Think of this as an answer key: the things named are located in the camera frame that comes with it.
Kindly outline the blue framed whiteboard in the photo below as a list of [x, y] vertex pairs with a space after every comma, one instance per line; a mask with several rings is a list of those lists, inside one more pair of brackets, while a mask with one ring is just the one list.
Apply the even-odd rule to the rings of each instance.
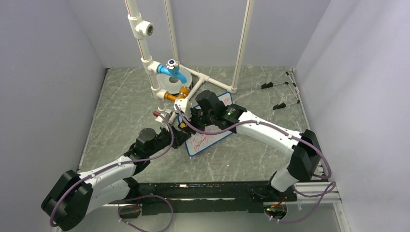
[[[224, 92], [222, 94], [219, 94], [218, 98], [225, 105], [229, 105], [233, 103], [233, 98], [230, 92]], [[221, 131], [221, 129], [219, 129], [215, 125], [211, 125], [211, 126], [206, 126], [204, 131], [205, 132], [218, 132], [218, 131]], [[188, 156], [193, 157], [231, 134], [232, 134], [231, 131], [227, 131], [227, 132], [217, 134], [217, 135], [207, 135], [207, 134], [200, 134], [200, 133], [193, 134], [191, 138], [189, 138], [185, 142], [185, 148], [186, 148], [187, 154]]]

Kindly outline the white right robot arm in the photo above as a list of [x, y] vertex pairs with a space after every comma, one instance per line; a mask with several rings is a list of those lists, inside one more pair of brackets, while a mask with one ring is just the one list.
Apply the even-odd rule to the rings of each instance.
[[284, 196], [285, 191], [298, 182], [308, 182], [314, 176], [322, 151], [316, 134], [286, 129], [256, 116], [237, 104], [225, 105], [214, 92], [204, 90], [196, 97], [198, 107], [187, 99], [174, 103], [191, 133], [207, 134], [207, 126], [216, 126], [220, 133], [230, 131], [261, 141], [290, 157], [289, 164], [276, 171], [269, 179], [266, 194], [273, 201]]

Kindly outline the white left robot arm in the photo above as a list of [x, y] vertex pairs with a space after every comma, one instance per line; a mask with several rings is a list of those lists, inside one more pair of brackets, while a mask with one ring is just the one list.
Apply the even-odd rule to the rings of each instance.
[[41, 209], [49, 215], [52, 227], [69, 231], [105, 204], [118, 200], [132, 203], [141, 196], [140, 184], [133, 176], [157, 158], [157, 152], [178, 148], [190, 137], [175, 127], [161, 128], [160, 133], [152, 128], [142, 129], [117, 160], [87, 172], [64, 172], [43, 200]]

